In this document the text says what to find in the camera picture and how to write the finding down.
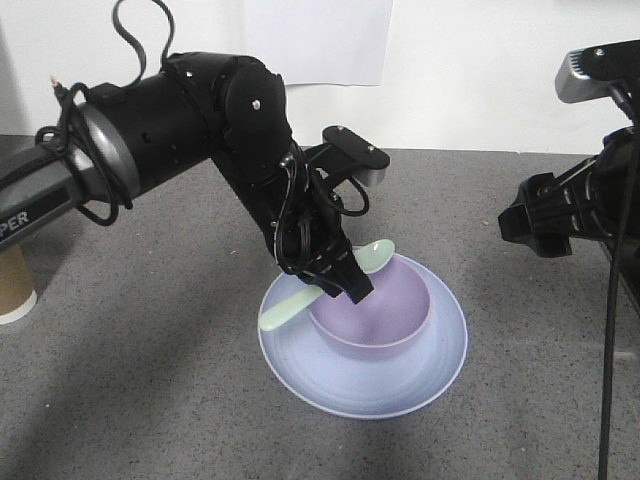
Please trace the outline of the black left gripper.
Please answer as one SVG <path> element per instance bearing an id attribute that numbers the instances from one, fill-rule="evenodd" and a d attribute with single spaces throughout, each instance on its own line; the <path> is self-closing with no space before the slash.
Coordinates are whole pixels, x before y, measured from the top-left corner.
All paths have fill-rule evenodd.
<path id="1" fill-rule="evenodd" d="M 331 298 L 345 294 L 353 304 L 373 292 L 342 229 L 350 212 L 298 145 L 236 151 L 234 193 L 284 273 Z"/>

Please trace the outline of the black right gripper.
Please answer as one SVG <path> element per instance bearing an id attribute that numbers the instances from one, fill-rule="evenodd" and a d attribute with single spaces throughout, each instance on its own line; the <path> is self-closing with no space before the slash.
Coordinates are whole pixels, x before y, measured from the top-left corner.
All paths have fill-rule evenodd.
<path id="1" fill-rule="evenodd" d="M 543 258 L 570 255 L 569 236 L 617 238 L 635 133 L 635 127 L 626 127 L 609 134 L 602 151 L 580 164 L 585 169 L 569 183 L 571 193 L 578 195 L 578 207 L 572 213 L 552 173 L 523 181 L 514 201 L 498 216 L 502 238 L 525 245 Z"/>

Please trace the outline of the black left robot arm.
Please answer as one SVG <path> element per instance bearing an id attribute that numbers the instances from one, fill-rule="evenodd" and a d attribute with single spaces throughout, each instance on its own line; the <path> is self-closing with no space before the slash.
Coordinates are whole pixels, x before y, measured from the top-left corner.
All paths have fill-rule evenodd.
<path id="1" fill-rule="evenodd" d="M 10 247 L 90 201 L 121 208 L 212 161 L 248 211 L 279 267 L 331 296 L 373 289 L 341 220 L 343 182 L 363 191 L 389 157 L 351 130 L 327 127 L 302 149 L 286 118 L 282 78 L 252 57 L 191 52 L 132 86 L 56 86 L 58 123 L 1 163 L 1 244 Z"/>

